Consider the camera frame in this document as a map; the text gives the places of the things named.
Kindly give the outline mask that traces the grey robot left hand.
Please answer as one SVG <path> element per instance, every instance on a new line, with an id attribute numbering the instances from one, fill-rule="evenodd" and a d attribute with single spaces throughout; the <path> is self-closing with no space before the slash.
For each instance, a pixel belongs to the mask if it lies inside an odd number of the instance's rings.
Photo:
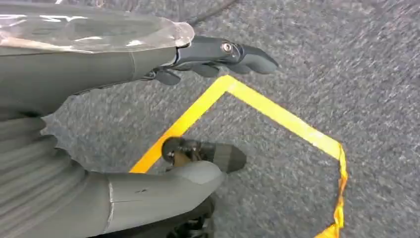
<path id="1" fill-rule="evenodd" d="M 211 238 L 213 192 L 246 155 L 231 144 L 172 136 L 162 175 L 86 170 L 44 116 L 73 95 L 135 80 L 179 82 L 172 73 L 215 77 L 219 67 L 269 74 L 278 63 L 245 44 L 198 36 L 185 46 L 81 54 L 0 49 L 0 235 L 3 238 Z"/>

